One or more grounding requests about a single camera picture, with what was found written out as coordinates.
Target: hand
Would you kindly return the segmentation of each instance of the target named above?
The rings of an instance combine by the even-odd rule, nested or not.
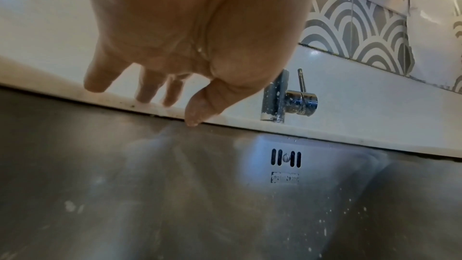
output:
[[[167,83],[164,106],[193,73],[211,80],[185,111],[195,126],[273,81],[291,57],[311,0],[91,0],[100,37],[84,86],[103,92],[142,65],[136,99]]]

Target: chrome faucet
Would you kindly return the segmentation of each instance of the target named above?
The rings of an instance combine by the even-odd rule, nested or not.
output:
[[[303,71],[298,70],[300,91],[288,91],[289,71],[283,70],[278,78],[265,88],[261,120],[284,123],[285,113],[311,116],[318,108],[318,97],[307,93]]]

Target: faucet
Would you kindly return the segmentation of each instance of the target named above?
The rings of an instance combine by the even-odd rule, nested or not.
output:
[[[298,70],[300,91],[288,91],[289,71],[283,70],[278,78],[265,88],[261,120],[284,123],[285,113],[311,116],[318,108],[318,97],[307,93],[302,69]]]

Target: finger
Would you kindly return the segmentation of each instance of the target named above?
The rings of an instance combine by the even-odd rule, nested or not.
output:
[[[85,74],[84,88],[91,92],[104,92],[130,65],[131,62],[120,58],[100,38]]]
[[[188,126],[197,126],[258,91],[259,88],[236,87],[214,79],[190,99],[185,110],[185,122]]]
[[[175,104],[183,91],[184,82],[191,74],[180,76],[170,76],[167,81],[167,92],[165,93],[164,102],[165,107],[171,107]]]
[[[141,103],[150,103],[159,88],[164,85],[166,79],[167,75],[142,67],[136,99]]]

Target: faucet handle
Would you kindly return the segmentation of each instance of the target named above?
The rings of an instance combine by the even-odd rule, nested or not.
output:
[[[298,82],[300,82],[300,91],[307,92],[305,88],[305,79],[303,78],[303,71],[301,68],[298,69]]]

